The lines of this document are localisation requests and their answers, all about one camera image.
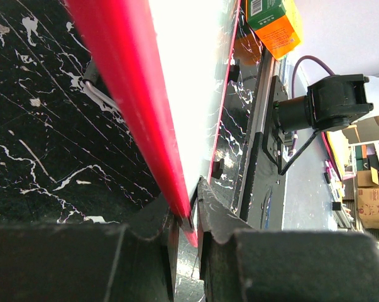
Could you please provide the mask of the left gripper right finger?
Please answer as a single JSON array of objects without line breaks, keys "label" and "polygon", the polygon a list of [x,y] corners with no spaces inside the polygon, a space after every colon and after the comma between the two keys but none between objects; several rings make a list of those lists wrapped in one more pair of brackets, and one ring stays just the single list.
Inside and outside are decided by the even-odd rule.
[{"label": "left gripper right finger", "polygon": [[206,301],[242,301],[233,235],[250,226],[218,200],[204,177],[197,184],[197,219],[199,274]]}]

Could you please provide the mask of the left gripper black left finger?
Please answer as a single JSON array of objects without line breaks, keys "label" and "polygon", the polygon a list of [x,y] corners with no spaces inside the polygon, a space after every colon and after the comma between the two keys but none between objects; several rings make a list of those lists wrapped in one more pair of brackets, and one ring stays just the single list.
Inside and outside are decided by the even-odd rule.
[{"label": "left gripper black left finger", "polygon": [[123,240],[123,300],[173,301],[179,226],[163,195],[129,221]]}]

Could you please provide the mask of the pink framed whiteboard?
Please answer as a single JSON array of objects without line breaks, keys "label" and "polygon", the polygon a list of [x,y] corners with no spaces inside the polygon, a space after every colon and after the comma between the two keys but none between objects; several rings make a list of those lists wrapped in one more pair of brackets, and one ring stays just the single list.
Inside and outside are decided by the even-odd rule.
[{"label": "pink framed whiteboard", "polygon": [[67,1],[85,46],[191,245],[211,179],[239,1]]}]

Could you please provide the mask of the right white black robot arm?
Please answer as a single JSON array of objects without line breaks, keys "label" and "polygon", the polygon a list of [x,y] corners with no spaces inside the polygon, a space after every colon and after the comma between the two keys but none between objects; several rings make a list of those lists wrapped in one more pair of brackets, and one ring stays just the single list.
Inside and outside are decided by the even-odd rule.
[{"label": "right white black robot arm", "polygon": [[379,116],[379,77],[330,75],[307,88],[304,96],[276,101],[274,125],[284,133],[311,128],[337,131]]}]

